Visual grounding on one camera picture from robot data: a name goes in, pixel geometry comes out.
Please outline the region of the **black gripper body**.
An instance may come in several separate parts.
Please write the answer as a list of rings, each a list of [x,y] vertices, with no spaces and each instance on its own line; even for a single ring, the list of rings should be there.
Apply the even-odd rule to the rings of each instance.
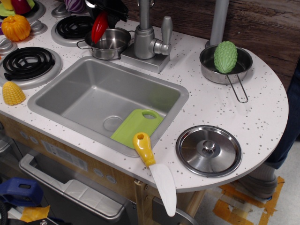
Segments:
[[[86,0],[85,4],[93,17],[104,10],[124,22],[129,18],[128,8],[121,0]]]

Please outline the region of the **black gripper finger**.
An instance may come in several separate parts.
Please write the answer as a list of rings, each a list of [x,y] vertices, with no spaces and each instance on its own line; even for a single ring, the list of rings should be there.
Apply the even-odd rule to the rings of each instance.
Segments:
[[[120,18],[117,15],[108,14],[107,16],[108,26],[110,29],[114,29]]]
[[[93,20],[93,22],[95,22],[97,16],[99,15],[100,13],[100,10],[96,7],[88,7],[88,12]]]

